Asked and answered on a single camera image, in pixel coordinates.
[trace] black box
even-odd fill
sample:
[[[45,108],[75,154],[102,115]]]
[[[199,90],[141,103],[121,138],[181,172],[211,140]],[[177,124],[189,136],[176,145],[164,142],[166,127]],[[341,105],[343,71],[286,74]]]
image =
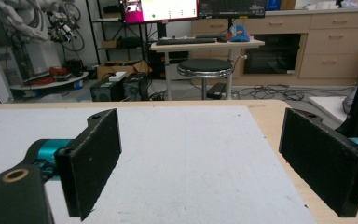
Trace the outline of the black box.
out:
[[[226,83],[218,82],[206,91],[206,97],[220,100],[223,92],[226,92]]]
[[[124,99],[123,81],[109,81],[109,77],[94,84],[89,90],[93,102],[112,102]]]
[[[149,100],[146,73],[133,73],[123,80],[124,98],[126,101]]]

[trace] keyboard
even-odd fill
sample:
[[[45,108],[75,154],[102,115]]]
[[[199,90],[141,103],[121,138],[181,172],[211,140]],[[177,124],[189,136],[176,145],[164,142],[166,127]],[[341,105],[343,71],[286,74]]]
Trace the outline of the keyboard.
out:
[[[159,39],[156,45],[183,45],[215,43],[213,38],[189,38],[189,39]]]
[[[223,38],[223,37],[226,37],[225,33],[196,35],[196,38]]]

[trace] stool leg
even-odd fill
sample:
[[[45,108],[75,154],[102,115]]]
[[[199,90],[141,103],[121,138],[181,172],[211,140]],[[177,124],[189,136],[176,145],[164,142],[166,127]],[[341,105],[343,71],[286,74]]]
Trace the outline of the stool leg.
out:
[[[206,78],[202,79],[202,100],[206,99]]]

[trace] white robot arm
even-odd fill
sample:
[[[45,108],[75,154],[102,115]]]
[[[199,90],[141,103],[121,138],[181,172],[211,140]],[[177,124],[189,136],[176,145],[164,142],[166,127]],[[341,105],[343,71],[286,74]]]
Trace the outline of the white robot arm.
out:
[[[48,14],[49,28],[44,12]],[[61,0],[0,0],[0,21],[25,43],[34,39],[61,42],[76,38],[70,28],[76,27],[73,15]]]

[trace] drawer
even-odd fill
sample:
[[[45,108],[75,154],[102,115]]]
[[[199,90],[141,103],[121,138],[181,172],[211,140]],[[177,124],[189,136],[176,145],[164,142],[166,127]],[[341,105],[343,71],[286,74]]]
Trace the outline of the drawer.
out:
[[[304,55],[301,78],[355,78],[358,77],[357,54]]]
[[[310,29],[358,28],[358,13],[333,13],[312,15]]]
[[[267,16],[264,19],[243,20],[243,26],[251,35],[307,33],[311,15]]]
[[[233,55],[237,56],[241,53],[241,49],[234,49]],[[190,51],[193,58],[225,58],[228,59],[228,49],[220,50],[193,50]]]
[[[235,20],[234,24],[242,25],[243,20]],[[224,19],[201,19],[191,22],[191,34],[219,34],[226,32],[228,21]]]
[[[304,53],[358,53],[358,29],[310,30]]]

